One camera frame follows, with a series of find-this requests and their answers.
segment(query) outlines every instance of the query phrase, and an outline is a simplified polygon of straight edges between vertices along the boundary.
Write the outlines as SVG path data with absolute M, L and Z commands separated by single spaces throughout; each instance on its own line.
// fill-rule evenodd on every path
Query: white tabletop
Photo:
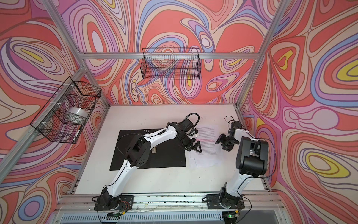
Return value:
M 111 106 L 75 193 L 100 194 L 103 186 L 113 180 L 118 171 L 109 168 L 120 130 L 164 128 L 168 121 L 180 122 L 192 112 L 200 115 L 198 125 L 218 125 L 219 132 L 225 134 L 228 123 L 224 117 L 230 115 L 238 120 L 233 105 L 229 104 Z M 185 151 L 186 167 L 136 170 L 123 193 L 219 191 L 236 171 L 237 150 L 238 147 L 231 152 L 223 150 L 223 162 L 205 168 L 191 168 L 189 152 Z M 264 190 L 264 187 L 255 178 L 245 190 Z

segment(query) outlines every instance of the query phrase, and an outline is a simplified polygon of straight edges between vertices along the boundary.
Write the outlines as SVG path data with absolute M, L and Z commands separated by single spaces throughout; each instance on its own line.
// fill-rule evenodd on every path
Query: colorful patterned wall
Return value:
M 358 2 L 294 0 L 241 104 L 295 224 L 358 223 L 357 65 Z
M 39 0 L 0 2 L 0 159 L 78 64 Z M 0 224 L 45 223 L 78 172 L 104 115 L 101 101 L 77 144 L 39 136 L 0 184 Z
M 201 52 L 258 52 L 276 0 L 58 1 L 82 52 L 141 52 L 199 47 Z M 252 60 L 202 60 L 200 81 L 142 80 L 141 60 L 91 59 L 110 104 L 235 103 Z

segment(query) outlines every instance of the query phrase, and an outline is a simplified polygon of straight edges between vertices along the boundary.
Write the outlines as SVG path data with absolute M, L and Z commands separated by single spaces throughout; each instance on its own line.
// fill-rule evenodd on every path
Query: paper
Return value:
M 215 166 L 221 163 L 220 145 L 215 144 L 219 137 L 217 125 L 196 126 L 202 153 L 192 151 L 190 153 L 190 166 L 193 168 Z

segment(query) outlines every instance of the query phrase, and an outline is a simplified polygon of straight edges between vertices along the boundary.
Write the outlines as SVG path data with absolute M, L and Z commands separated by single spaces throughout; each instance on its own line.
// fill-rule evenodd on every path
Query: black mat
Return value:
M 121 130 L 117 141 L 120 137 L 130 133 L 140 133 L 148 134 L 156 132 L 160 129 L 146 129 L 146 130 Z M 126 154 L 125 148 L 130 143 L 132 138 L 135 135 L 127 135 L 121 138 L 117 142 L 117 147 L 115 147 L 113 158 L 111 162 L 110 170 L 119 170 L 123 164 L 124 155 Z M 164 168 L 164 167 L 183 167 L 186 166 L 185 162 L 185 149 L 182 146 L 178 145 L 178 142 L 175 139 L 165 141 L 157 145 L 156 153 L 149 153 L 148 161 L 139 169 L 146 168 Z

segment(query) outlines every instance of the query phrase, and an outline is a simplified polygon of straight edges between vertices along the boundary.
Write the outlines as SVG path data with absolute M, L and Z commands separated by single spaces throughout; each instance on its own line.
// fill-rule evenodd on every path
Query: sheet of paper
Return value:
M 190 166 L 192 168 L 215 166 L 221 163 L 220 145 L 215 144 L 218 136 L 217 125 L 197 126 L 202 153 L 192 151 L 190 153 Z

